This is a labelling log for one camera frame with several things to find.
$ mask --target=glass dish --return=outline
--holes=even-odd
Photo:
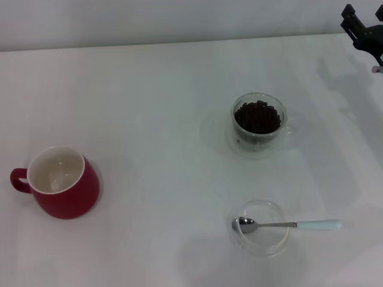
[[[284,212],[276,204],[266,200],[246,203],[231,217],[229,230],[235,242],[257,257],[270,257],[284,249],[289,228],[260,227],[252,233],[244,234],[239,228],[239,217],[251,218],[259,224],[286,222]]]
[[[235,112],[244,103],[256,103],[258,100],[273,106],[281,119],[281,126],[272,133],[256,134],[243,129],[235,120]],[[248,158],[264,158],[272,154],[286,135],[287,114],[284,105],[273,96],[263,93],[250,93],[241,96],[232,106],[232,132],[230,146],[240,155]]]

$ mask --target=coffee beans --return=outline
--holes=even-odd
[[[273,106],[261,100],[244,103],[235,113],[236,122],[251,133],[272,133],[281,126],[281,119]]]

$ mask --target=table surface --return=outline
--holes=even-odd
[[[0,53],[1,286],[381,286],[383,76],[344,34]],[[287,106],[291,134],[251,161],[224,140],[249,92]],[[44,213],[9,174],[69,145],[103,192],[81,218]],[[258,259],[227,230],[231,210],[275,202],[293,230]]]

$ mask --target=mug handle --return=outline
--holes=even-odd
[[[12,170],[10,178],[11,178],[11,183],[16,190],[21,191],[22,193],[31,193],[29,184],[22,182],[20,180],[20,178],[26,179],[26,169]]]

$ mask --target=glass saucer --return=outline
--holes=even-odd
[[[284,212],[276,204],[266,200],[246,203],[231,217],[229,229],[233,239],[257,257],[270,257],[283,250],[289,228],[260,227],[252,233],[244,234],[239,228],[239,217],[251,218],[259,224],[286,222]]]

